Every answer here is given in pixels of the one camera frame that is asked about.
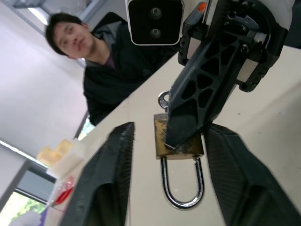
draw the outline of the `man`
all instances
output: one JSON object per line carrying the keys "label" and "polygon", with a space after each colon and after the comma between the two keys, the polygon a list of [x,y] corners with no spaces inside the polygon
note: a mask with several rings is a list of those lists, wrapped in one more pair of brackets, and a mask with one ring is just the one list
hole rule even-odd
{"label": "man", "polygon": [[136,46],[124,20],[98,25],[65,13],[51,16],[46,39],[52,49],[70,59],[84,58],[84,95],[90,121],[97,125],[178,50],[175,46]]}

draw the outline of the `camera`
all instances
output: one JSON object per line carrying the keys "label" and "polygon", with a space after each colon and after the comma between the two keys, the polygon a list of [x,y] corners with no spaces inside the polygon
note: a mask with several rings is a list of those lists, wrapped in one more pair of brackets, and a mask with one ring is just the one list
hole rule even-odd
{"label": "camera", "polygon": [[174,45],[180,39],[182,0],[126,0],[132,42],[136,45]]}

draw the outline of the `camera lens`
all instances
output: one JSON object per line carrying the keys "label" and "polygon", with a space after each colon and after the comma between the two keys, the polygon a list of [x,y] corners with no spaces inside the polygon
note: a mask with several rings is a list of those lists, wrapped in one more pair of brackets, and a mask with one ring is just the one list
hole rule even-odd
{"label": "camera lens", "polygon": [[150,31],[150,35],[151,35],[151,37],[152,38],[154,38],[154,39],[157,39],[157,38],[160,38],[160,36],[161,36],[161,31],[159,30],[159,29],[152,29],[151,31]]}
{"label": "camera lens", "polygon": [[162,12],[159,8],[152,8],[150,10],[151,17],[155,20],[158,20],[162,17]]}

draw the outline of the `purple shirt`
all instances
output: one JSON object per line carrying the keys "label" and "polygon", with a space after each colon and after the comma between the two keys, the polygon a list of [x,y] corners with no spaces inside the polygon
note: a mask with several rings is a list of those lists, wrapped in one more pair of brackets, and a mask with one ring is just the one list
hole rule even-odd
{"label": "purple shirt", "polygon": [[112,57],[112,54],[110,54],[107,62],[104,64],[105,66],[108,66],[108,67],[111,67],[113,68],[114,70],[116,70],[116,67],[115,67],[115,64],[114,64],[114,61],[113,61],[113,57]]}

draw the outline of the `padlock shackle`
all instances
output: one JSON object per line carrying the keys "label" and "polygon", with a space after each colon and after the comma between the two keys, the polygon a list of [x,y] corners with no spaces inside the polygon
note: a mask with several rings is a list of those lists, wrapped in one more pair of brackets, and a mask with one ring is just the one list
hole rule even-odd
{"label": "padlock shackle", "polygon": [[161,158],[161,174],[162,174],[162,184],[164,188],[164,193],[169,201],[169,203],[180,210],[187,210],[190,208],[195,207],[199,201],[202,199],[203,192],[204,192],[204,180],[203,180],[203,173],[202,173],[202,165],[201,165],[201,159],[195,158],[195,167],[197,171],[197,181],[198,181],[198,192],[197,195],[188,202],[181,202],[174,198],[174,196],[170,192],[169,187],[169,180],[168,180],[168,169],[167,169],[167,158],[162,157]]}
{"label": "padlock shackle", "polygon": [[159,94],[159,97],[158,97],[158,103],[160,105],[160,107],[162,107],[165,112],[167,112],[168,110],[168,101],[165,100],[165,96],[169,95],[169,90],[168,91],[164,91],[162,93]]}

